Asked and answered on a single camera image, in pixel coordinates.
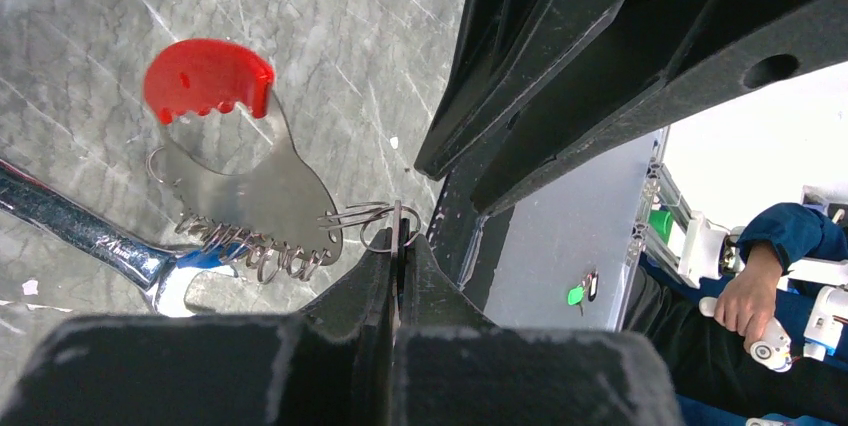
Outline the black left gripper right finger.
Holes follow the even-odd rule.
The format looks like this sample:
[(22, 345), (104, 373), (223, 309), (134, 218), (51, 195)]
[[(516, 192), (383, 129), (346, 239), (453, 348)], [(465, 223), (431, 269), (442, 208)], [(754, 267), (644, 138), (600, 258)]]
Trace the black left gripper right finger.
[(665, 365), (637, 334), (495, 326), (426, 239), (390, 232), (394, 425), (679, 425)]

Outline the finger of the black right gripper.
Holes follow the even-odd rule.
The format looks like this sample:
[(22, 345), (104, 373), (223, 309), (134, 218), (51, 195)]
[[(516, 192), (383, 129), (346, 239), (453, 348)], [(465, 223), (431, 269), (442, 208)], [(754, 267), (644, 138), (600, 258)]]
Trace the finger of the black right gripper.
[(465, 0), (442, 100), (416, 169), (445, 177), (611, 25), (626, 0)]
[(846, 58), (847, 0), (649, 2), (533, 98), (472, 203), (496, 214), (610, 149)]

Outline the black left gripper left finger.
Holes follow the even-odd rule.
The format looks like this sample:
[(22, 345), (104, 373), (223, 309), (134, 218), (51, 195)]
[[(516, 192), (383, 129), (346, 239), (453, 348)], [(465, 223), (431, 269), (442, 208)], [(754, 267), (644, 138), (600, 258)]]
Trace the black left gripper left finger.
[(5, 425), (389, 425), (392, 229), (299, 313), (83, 316), (35, 349)]

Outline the metal split keyring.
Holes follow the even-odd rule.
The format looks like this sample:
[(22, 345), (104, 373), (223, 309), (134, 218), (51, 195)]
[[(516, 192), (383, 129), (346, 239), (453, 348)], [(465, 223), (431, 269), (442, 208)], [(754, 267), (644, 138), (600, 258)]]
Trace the metal split keyring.
[[(419, 213), (401, 200), (354, 203), (345, 206), (341, 212), (325, 212), (317, 218), (317, 222), (320, 229), (332, 233), (358, 228), (359, 241), (368, 251), (392, 256), (397, 256), (415, 242), (421, 235), (423, 224)], [(367, 229), (377, 225), (388, 225), (391, 229), (387, 248), (377, 249), (365, 241)]]

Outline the blue sleeved forearm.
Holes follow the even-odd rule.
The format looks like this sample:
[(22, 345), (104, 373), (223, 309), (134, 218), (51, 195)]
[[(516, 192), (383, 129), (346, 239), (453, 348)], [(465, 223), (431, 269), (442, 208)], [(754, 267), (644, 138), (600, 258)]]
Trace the blue sleeved forearm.
[(737, 246), (748, 263), (756, 246), (768, 246), (786, 273), (803, 258), (828, 261), (847, 259), (847, 233), (819, 211), (797, 203), (775, 204), (744, 228)]

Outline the operator hand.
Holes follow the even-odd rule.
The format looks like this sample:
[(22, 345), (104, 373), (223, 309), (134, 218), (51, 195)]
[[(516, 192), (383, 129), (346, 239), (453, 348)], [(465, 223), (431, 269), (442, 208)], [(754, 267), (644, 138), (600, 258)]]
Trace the operator hand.
[(778, 283), (783, 268), (770, 243), (752, 246), (745, 268), (731, 280), (716, 301), (714, 320), (744, 338), (748, 350), (760, 341), (774, 318)]

